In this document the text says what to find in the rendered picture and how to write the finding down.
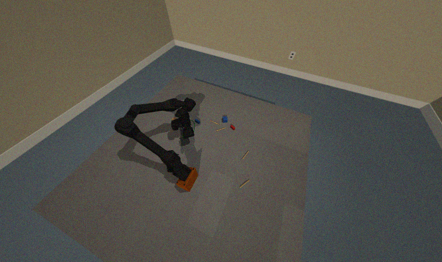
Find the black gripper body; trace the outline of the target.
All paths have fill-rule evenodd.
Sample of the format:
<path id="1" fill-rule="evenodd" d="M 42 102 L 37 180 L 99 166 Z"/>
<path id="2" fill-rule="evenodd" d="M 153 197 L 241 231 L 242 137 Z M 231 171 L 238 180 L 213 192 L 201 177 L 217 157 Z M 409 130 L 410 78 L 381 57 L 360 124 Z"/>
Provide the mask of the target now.
<path id="1" fill-rule="evenodd" d="M 184 127 L 184 131 L 183 131 L 184 138 L 189 138 L 189 137 L 194 136 L 194 131 L 191 128 L 190 117 L 187 120 L 185 120 L 185 121 L 180 120 L 180 123 Z"/>

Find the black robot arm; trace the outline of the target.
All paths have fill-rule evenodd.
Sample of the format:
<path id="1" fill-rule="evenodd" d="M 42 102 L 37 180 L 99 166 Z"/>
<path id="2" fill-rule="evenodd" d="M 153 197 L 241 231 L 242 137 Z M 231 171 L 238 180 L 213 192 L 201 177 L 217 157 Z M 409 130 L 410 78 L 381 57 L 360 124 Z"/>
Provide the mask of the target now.
<path id="1" fill-rule="evenodd" d="M 171 121 L 173 130 L 183 128 L 180 120 L 185 121 L 189 118 L 188 112 L 191 112 L 196 102 L 188 97 L 184 101 L 172 98 L 160 103 L 132 105 L 124 117 L 119 118 L 115 123 L 115 131 L 130 138 L 133 138 L 154 154 L 160 157 L 162 162 L 167 166 L 168 172 L 178 177 L 182 181 L 186 181 L 192 169 L 182 164 L 181 158 L 175 151 L 167 151 L 159 146 L 156 142 L 140 131 L 138 126 L 133 122 L 138 114 L 145 114 L 156 111 L 175 111 L 178 119 Z M 181 108 L 180 108 L 181 107 Z M 180 108 L 180 109 L 179 109 Z"/>

